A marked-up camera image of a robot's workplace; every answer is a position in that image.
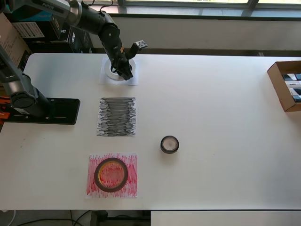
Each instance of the window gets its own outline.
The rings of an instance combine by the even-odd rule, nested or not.
[[[94,5],[105,5],[111,0],[95,0]],[[190,7],[190,8],[234,8],[234,9],[301,9],[301,0],[113,0],[121,6]]]
[[[301,4],[301,0],[259,0],[264,4]]]

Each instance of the floor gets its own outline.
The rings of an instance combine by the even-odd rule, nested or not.
[[[86,212],[86,210],[72,210],[73,219],[77,219],[81,214]],[[0,226],[7,226],[14,212],[12,210],[3,213],[0,211]],[[69,210],[17,210],[16,217],[13,223],[10,226],[16,226],[18,224],[22,224],[28,221],[33,221],[37,219],[43,218],[68,218],[70,219],[70,211]],[[84,226],[90,226],[91,213],[87,213],[85,216],[81,218],[79,221]],[[71,226],[71,221],[42,221],[36,222],[32,224],[28,224],[28,226]]]
[[[86,210],[72,210],[73,219],[77,219]],[[79,221],[83,226],[151,226],[150,211],[135,210],[107,210],[108,218],[96,224],[95,217],[100,216],[99,211],[87,213]],[[14,212],[4,213],[0,211],[0,226],[8,226]],[[67,218],[70,219],[69,210],[17,210],[16,217],[10,226],[43,219],[43,218]],[[28,224],[28,226],[71,226],[71,221],[42,221]]]

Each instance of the black box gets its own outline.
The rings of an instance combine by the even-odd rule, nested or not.
[[[87,32],[63,24],[59,40],[50,42],[29,42],[34,53],[93,53],[93,44]]]
[[[29,6],[5,16],[26,42],[58,40],[64,23],[61,17]]]

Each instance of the black mounting plate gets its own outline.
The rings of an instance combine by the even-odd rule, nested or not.
[[[76,123],[79,112],[80,101],[78,99],[66,98],[47,98],[51,103],[52,113],[43,117],[37,118],[26,114],[21,114],[10,104],[6,105],[5,112],[9,112],[8,119],[3,119],[4,122],[20,122],[20,123],[37,123],[37,124],[62,124],[74,125]]]

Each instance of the red scribbled paper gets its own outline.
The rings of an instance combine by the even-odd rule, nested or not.
[[[126,185],[116,192],[104,192],[100,190],[95,181],[94,173],[97,166],[105,159],[118,158],[127,166],[128,178]],[[137,155],[135,153],[110,153],[103,155],[91,155],[89,159],[88,180],[86,194],[88,198],[107,198],[107,197],[137,197]]]

